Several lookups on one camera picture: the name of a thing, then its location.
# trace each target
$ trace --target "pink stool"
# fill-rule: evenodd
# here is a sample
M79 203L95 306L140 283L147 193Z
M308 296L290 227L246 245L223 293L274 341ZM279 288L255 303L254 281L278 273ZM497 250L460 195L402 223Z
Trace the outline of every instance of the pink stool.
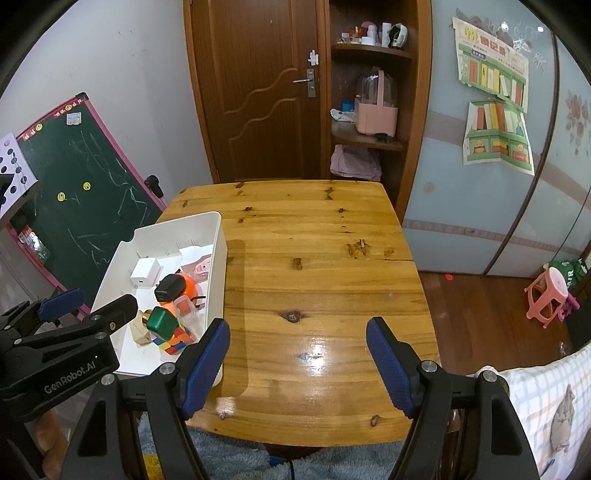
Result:
M541 296L534 300L532 291L540 292ZM566 287L564 277L554 267L544 270L542 274L536 278L533 283L525 289L527 293L527 301L530 304L530 309L525 314L529 319L536 318L544 324L544 328L556 317L560 312L569 296L569 289ZM542 310L546 307L549 309L548 317L542 315Z

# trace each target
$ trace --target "wooden shelf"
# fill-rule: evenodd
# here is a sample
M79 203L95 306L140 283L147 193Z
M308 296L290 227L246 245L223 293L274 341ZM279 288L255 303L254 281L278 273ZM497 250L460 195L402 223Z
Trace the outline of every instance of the wooden shelf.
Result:
M395 57L402 57L405 59L410 59L411 54L404 51L399 50L397 48L386 48L386 47L378 47L373 45L362 45L361 43L336 43L331 46L330 48L332 54L334 55L342 53L345 54L347 51L356 51L356 52L367 52L370 54L380 54L380 55L392 55Z
M390 150L393 152L401 152L404 150L402 144L397 140L384 143L378 142L371 135L360 134L355 128L355 124L351 122L337 122L333 119L331 130L337 143L357 145L359 147L378 148L380 150Z

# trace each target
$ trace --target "wooden door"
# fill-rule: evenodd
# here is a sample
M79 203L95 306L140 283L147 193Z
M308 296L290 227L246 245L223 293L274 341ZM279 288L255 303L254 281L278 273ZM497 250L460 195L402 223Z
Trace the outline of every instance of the wooden door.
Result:
M320 178L315 0L193 0L190 21L220 181Z

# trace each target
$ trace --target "checkered cloth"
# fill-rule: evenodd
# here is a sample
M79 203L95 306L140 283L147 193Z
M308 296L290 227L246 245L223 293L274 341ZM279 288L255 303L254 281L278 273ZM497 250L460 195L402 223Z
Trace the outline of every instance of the checkered cloth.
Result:
M541 475L546 471L542 480L565 479L575 466L583 439L591 428L590 367L591 343L545 367L498 372L509 384L511 403L530 441L538 473ZM496 371L492 367L483 369ZM570 447L568 452L554 453L550 445L550 428L569 384L574 393Z

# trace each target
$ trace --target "flower decal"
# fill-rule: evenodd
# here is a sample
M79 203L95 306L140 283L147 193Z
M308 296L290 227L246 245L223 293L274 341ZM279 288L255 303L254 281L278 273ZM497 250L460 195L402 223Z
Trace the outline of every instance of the flower decal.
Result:
M587 100L583 101L583 97L580 95L573 95L569 90L569 95L565 100L566 106L569 108L569 112L566 115L566 125L564 128L570 130L570 142L574 143L577 148L574 150L574 154L579 154L579 148L581 141L587 132L587 136L591 138L591 131L587 129L589 123L589 104Z

